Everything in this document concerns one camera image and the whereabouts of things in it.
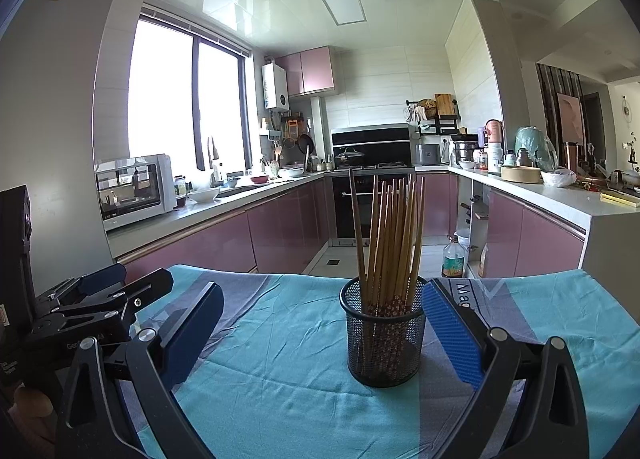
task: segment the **microwave oven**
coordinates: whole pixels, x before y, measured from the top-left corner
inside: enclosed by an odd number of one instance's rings
[[[171,159],[166,154],[99,163],[95,183],[107,231],[170,212],[176,206]]]

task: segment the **cooking oil bottle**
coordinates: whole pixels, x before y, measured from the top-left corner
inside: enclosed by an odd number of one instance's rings
[[[442,276],[446,279],[461,279],[465,274],[465,248],[460,246],[457,235],[449,240],[451,242],[442,251]]]

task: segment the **water heater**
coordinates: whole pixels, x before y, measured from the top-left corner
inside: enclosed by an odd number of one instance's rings
[[[288,111],[287,72],[282,67],[275,65],[275,62],[263,65],[262,82],[264,83],[265,109]]]

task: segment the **window frame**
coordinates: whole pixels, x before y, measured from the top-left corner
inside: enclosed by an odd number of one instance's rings
[[[200,43],[204,43],[212,48],[218,49],[226,54],[232,55],[238,60],[238,91],[239,91],[239,109],[240,109],[240,124],[242,129],[242,152],[244,153],[244,167],[245,170],[252,166],[252,154],[251,154],[251,140],[249,135],[249,115],[246,101],[246,76],[245,76],[245,57],[239,53],[225,49],[223,46],[212,42],[208,38],[205,38],[190,30],[185,30],[164,20],[156,19],[155,17],[149,17],[140,14],[138,20],[144,20],[169,30],[183,33],[191,37],[191,116],[193,119],[193,149],[196,156],[196,167],[198,170],[206,170],[206,162],[204,160],[204,153],[202,150],[202,133],[200,132],[200,96],[199,96],[199,59],[200,59]]]

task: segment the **sink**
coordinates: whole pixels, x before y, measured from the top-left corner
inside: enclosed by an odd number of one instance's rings
[[[257,188],[262,188],[263,186],[267,186],[269,183],[262,184],[249,184],[245,186],[236,186],[235,188],[223,188],[220,190],[218,194],[218,198],[221,197],[230,197],[236,194],[242,194],[242,192],[249,192],[250,190],[256,190]]]

